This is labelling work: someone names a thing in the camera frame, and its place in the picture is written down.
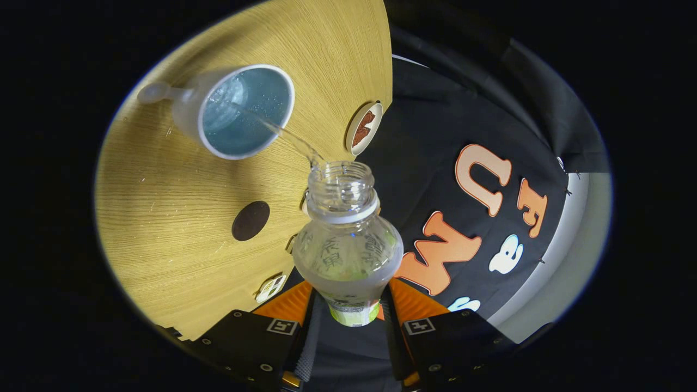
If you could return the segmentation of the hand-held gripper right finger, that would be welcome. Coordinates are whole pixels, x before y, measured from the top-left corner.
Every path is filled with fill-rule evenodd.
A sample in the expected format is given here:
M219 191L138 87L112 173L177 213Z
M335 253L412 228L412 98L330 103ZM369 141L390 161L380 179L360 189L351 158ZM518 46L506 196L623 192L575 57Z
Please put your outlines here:
M475 311L450 311L398 279L381 304L393 375L404 389L463 389L518 348Z

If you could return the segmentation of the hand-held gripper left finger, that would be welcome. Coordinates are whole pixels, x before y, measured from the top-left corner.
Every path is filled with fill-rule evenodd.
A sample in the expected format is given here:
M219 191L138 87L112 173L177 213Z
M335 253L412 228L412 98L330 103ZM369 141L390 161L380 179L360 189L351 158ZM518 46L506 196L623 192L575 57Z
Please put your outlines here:
M303 390L316 357L316 290L302 282L252 312L232 310L185 347L250 390Z

